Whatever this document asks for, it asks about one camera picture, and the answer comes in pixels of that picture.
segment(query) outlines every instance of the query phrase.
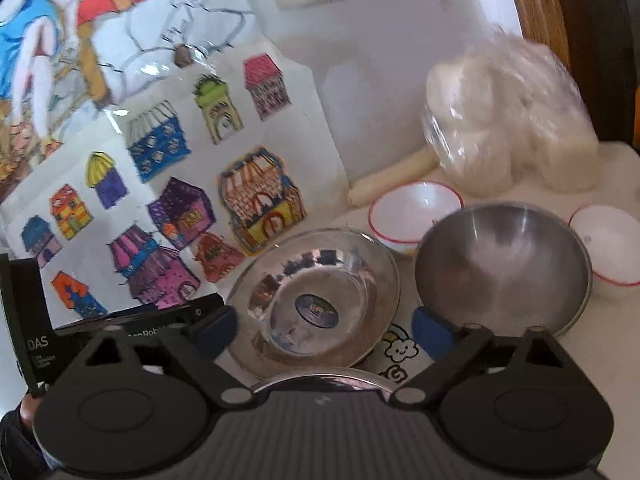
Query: white bowl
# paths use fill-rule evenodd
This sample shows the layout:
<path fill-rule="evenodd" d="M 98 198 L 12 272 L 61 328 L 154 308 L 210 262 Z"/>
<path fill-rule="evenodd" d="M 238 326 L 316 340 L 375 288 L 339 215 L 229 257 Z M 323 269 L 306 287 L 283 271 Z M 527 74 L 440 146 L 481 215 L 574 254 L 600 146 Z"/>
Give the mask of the white bowl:
<path fill-rule="evenodd" d="M 453 188 L 414 182 L 392 189 L 371 204 L 369 227 L 389 249 L 411 256 L 431 227 L 462 206 L 462 197 Z"/>
<path fill-rule="evenodd" d="M 608 205 L 581 207 L 569 225 L 591 258 L 596 294 L 624 298 L 640 288 L 640 222 Z"/>

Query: wooden rolling pin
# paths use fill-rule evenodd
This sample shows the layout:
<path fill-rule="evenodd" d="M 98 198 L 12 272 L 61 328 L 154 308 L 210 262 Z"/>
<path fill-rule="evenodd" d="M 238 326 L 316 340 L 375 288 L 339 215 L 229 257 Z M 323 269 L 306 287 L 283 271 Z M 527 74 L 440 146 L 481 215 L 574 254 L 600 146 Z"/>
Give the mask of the wooden rolling pin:
<path fill-rule="evenodd" d="M 358 180 L 347 195 L 349 204 L 354 207 L 369 205 L 395 187 L 420 180 L 437 165 L 437 155 L 425 146 L 394 165 Z"/>

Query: person's hand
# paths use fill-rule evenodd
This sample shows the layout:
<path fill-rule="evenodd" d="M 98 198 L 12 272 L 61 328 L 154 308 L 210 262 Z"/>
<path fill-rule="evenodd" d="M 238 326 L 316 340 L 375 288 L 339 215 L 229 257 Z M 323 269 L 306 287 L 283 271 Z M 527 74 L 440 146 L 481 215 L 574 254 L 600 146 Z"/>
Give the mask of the person's hand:
<path fill-rule="evenodd" d="M 36 415 L 42 399 L 43 397 L 34 399 L 31 394 L 26 394 L 20 403 L 20 420 L 30 431 L 33 426 L 33 417 Z"/>
<path fill-rule="evenodd" d="M 62 45 L 62 53 L 60 54 L 60 63 L 73 63 L 78 59 L 78 51 L 80 50 L 80 38 L 77 36 L 69 36 Z"/>

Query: plastic bag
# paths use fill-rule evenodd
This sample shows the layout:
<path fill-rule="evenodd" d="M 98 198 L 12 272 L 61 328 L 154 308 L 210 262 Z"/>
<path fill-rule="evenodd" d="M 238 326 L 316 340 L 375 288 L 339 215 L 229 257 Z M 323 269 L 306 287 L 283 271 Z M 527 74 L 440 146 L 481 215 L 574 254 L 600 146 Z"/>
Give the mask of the plastic bag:
<path fill-rule="evenodd" d="M 598 138 L 567 70 L 545 45 L 502 33 L 431 69 L 422 124 L 466 192 L 508 190 L 535 170 L 577 192 L 598 178 Z"/>

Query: white tabletop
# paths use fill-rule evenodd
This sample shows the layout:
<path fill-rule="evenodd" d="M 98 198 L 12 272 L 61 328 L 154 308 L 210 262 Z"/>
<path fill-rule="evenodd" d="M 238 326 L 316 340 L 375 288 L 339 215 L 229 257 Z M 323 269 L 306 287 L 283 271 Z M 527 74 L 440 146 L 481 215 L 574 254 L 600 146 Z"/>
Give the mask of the white tabletop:
<path fill-rule="evenodd" d="M 568 221 L 587 203 L 605 203 L 622 208 L 640 219 L 640 157 L 626 144 L 601 144 L 600 185 L 590 192 L 559 194 L 548 190 L 536 178 L 527 178 L 495 200 L 527 202 L 546 208 Z M 434 170 L 428 180 L 450 184 L 442 170 Z M 489 202 L 462 194 L 465 204 Z M 303 230 L 316 227 L 304 222 Z M 331 222 L 368 231 L 367 209 L 354 210 Z M 359 366 L 400 384 L 427 367 L 431 360 L 411 339 L 411 316 L 418 306 L 408 258 L 396 258 L 401 275 L 401 303 L 394 324 L 383 340 Z M 226 296 L 228 290 L 221 290 Z M 569 352 L 607 399 L 615 417 L 611 443 L 600 463 L 610 480 L 636 480 L 640 452 L 640 296 L 614 303 L 593 297 L 571 330 L 560 338 Z M 239 370 L 228 354 L 218 363 L 245 384 L 255 382 Z"/>

